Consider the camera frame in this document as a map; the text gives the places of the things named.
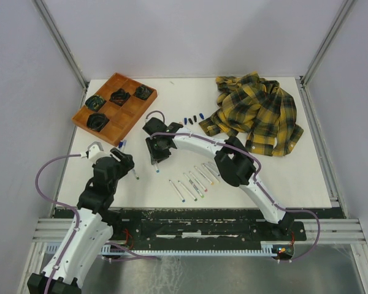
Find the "dark green cap marker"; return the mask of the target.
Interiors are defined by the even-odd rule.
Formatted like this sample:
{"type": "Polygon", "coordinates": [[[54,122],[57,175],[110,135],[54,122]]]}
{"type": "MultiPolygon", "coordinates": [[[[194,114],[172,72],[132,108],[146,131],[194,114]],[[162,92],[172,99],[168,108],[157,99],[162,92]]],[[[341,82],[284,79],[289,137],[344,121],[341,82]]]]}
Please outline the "dark green cap marker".
{"type": "Polygon", "coordinates": [[[139,175],[137,174],[136,170],[135,169],[132,169],[132,173],[134,175],[134,177],[136,178],[136,180],[140,180],[140,177],[139,175]]]}

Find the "light blue cap marker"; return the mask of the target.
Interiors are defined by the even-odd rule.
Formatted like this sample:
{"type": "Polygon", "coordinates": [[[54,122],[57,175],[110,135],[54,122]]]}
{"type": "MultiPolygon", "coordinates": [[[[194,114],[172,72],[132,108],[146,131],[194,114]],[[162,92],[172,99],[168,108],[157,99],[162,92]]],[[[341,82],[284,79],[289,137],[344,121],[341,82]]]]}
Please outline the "light blue cap marker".
{"type": "Polygon", "coordinates": [[[178,195],[178,197],[180,198],[180,201],[182,203],[185,203],[186,200],[184,198],[184,196],[182,195],[182,193],[179,191],[179,189],[177,188],[177,186],[172,182],[172,180],[169,179],[169,184],[172,186],[172,188],[175,190],[175,193],[178,195]]]}

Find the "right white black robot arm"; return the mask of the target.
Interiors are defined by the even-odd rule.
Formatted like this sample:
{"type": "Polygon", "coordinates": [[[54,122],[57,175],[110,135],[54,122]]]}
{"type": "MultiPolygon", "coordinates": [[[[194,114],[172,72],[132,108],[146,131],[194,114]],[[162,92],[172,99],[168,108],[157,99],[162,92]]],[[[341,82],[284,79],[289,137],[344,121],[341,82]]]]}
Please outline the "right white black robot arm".
{"type": "Polygon", "coordinates": [[[146,144],[152,164],[168,159],[172,148],[206,156],[214,161],[223,181],[243,190],[251,198],[275,239],[284,239],[291,233],[294,217],[262,185],[258,176],[260,161],[246,151],[237,137],[211,138],[176,122],[167,126],[155,117],[145,123],[143,130],[149,135],[146,144]]]}

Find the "cyan cap marker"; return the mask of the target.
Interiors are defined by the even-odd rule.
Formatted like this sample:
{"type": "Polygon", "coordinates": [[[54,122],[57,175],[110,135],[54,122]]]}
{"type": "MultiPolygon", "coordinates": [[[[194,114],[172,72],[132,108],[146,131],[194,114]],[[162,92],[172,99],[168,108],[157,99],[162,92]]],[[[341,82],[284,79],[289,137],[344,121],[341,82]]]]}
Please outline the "cyan cap marker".
{"type": "Polygon", "coordinates": [[[156,172],[159,173],[160,172],[160,169],[159,169],[158,163],[155,163],[154,166],[155,166],[156,172]]]}

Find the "yellow cap marker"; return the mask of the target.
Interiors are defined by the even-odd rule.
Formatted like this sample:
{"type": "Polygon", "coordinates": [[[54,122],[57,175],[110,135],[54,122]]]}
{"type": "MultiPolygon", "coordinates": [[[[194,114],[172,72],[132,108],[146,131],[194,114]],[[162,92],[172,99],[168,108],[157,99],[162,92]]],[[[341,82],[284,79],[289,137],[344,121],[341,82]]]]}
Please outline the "yellow cap marker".
{"type": "Polygon", "coordinates": [[[220,183],[220,180],[218,179],[217,175],[214,174],[211,168],[209,168],[206,164],[201,164],[201,165],[211,175],[211,177],[216,183],[220,183]]]}

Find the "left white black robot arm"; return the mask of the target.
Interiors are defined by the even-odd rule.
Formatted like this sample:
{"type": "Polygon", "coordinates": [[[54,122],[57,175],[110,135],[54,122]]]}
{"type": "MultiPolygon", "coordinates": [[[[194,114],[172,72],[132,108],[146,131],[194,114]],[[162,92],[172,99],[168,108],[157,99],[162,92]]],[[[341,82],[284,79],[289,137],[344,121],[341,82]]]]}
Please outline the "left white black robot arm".
{"type": "Polygon", "coordinates": [[[30,293],[81,293],[86,275],[108,240],[123,233],[123,223],[109,208],[120,179],[133,168],[130,154],[112,148],[105,153],[93,143],[78,154],[92,163],[93,175],[87,181],[76,206],[57,204],[71,210],[74,218],[53,258],[41,273],[27,281],[30,293]]]}

